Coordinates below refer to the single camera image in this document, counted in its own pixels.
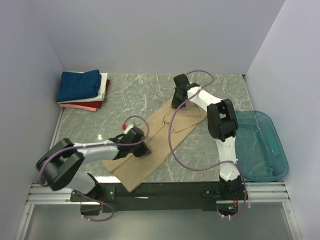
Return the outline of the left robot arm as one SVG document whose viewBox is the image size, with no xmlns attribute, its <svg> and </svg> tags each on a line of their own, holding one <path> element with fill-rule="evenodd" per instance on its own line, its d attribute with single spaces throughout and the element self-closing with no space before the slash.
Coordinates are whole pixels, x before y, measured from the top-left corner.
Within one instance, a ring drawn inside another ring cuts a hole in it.
<svg viewBox="0 0 320 240">
<path fill-rule="evenodd" d="M 121 160 L 129 154 L 138 158 L 149 155 L 151 150 L 144 139 L 144 132 L 136 126 L 101 142 L 81 144 L 64 138 L 36 163 L 39 183 L 47 184 L 53 191 L 72 189 L 82 193 L 88 201 L 99 200 L 103 197 L 101 184 L 92 174 L 80 172 L 80 166 L 102 160 Z"/>
</svg>

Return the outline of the beige t shirt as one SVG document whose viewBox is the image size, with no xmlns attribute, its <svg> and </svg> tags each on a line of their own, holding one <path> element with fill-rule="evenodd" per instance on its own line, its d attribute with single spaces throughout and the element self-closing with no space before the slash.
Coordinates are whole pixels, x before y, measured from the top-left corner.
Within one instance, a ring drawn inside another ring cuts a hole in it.
<svg viewBox="0 0 320 240">
<path fill-rule="evenodd" d="M 114 174 L 128 192 L 132 192 L 151 175 L 171 153 L 168 141 L 169 127 L 175 109 L 167 101 L 148 119 L 149 135 L 145 141 L 151 153 L 143 157 L 133 154 L 118 160 L 103 160 L 105 168 Z M 171 126 L 171 146 L 179 144 L 207 117 L 207 113 L 193 102 L 178 110 Z"/>
</svg>

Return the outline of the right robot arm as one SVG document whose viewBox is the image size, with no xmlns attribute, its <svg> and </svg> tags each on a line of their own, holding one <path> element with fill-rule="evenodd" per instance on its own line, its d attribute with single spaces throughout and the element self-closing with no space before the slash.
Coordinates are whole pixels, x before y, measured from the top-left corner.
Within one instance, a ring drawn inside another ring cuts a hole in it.
<svg viewBox="0 0 320 240">
<path fill-rule="evenodd" d="M 191 83 L 186 74 L 179 74 L 173 78 L 175 88 L 171 106 L 175 109 L 172 115 L 168 143 L 171 144 L 171 129 L 174 118 L 180 108 L 192 102 L 207 113 L 207 127 L 211 137 L 215 140 L 219 155 L 219 193 L 226 200 L 232 199 L 242 189 L 242 178 L 237 168 L 236 134 L 239 128 L 233 103 L 230 99 L 221 99 L 204 90 L 205 86 Z"/>
</svg>

